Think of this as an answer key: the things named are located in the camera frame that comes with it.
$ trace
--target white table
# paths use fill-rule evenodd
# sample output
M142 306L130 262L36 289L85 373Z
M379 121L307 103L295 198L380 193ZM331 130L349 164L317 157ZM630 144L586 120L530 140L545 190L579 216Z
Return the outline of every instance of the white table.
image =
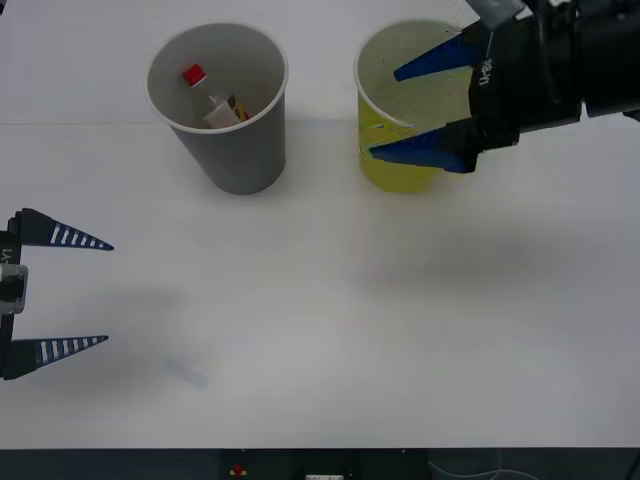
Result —
M378 191L349 66L430 8L9 0L0 218L116 249L25 250L15 337L111 338L0 385L0 448L640 446L640 130L537 132L429 194ZM143 53L203 11L290 54L288 164L260 195L209 185L144 105Z

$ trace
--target yellow cup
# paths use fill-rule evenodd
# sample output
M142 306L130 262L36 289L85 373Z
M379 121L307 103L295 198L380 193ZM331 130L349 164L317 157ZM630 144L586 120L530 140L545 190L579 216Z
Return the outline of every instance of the yellow cup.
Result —
M431 167L388 163L369 149L412 137L470 116L467 90L471 68L397 82L393 72L454 37L457 27L430 20L391 24L369 37L354 64L358 88L360 165L386 192L420 192L442 172Z

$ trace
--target white cable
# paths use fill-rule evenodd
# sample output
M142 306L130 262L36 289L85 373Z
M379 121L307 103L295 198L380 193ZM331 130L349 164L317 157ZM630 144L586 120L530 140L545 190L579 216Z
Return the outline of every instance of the white cable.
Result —
M495 470L489 470L488 472L464 475L464 474L447 472L444 468L437 466L433 462L429 462L429 465L431 465L431 468L442 473L443 475L448 475L449 477L453 477L453 478L476 478L476 477L484 477L485 475L490 475L493 473L495 475L493 475L493 477L491 477L489 480L496 480L496 478L498 478L498 475L500 475L500 471L502 470L502 450L498 448L496 452L498 454L498 467Z
M494 470L488 470L486 472L471 473L471 474L459 474L459 473L449 472L449 471L445 470L444 468L439 467L438 465L436 465L433 462L429 462L429 465L435 471L440 472L441 474L446 475L448 477L452 477L452 478L478 478L478 477L484 477L486 475L493 474L493 477L491 477L489 480L496 480L496 478L498 478L498 476L500 474L509 473L511 475L517 475L517 476L520 476L520 477L528 478L529 480L540 480L538 477L534 477L533 475L531 475L531 474L529 474L527 472L521 472L520 470L511 470L510 468L502 468L502 453L500 452L500 449L498 449L498 468L496 468Z

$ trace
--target red bottle cap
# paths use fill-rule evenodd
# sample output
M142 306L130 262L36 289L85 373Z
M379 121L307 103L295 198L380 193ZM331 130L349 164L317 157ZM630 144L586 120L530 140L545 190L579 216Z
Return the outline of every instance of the red bottle cap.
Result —
M207 74L204 73L204 70L202 70L202 67L197 63L182 73L182 77L192 87L206 76Z

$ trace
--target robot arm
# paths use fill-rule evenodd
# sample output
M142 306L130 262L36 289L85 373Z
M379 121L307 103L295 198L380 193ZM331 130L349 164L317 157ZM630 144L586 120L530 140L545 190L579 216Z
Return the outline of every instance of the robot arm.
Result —
M401 82L469 66L471 117L371 149L374 157L473 172L484 150L516 145L520 134L624 113L640 120L640 0L532 4L469 0L481 21L395 72Z
M104 342L94 337L13 340L15 315L25 306L29 271L20 265L23 246L67 247L110 251L113 247L81 230L25 208L0 231L0 376L5 380L31 373L38 368Z

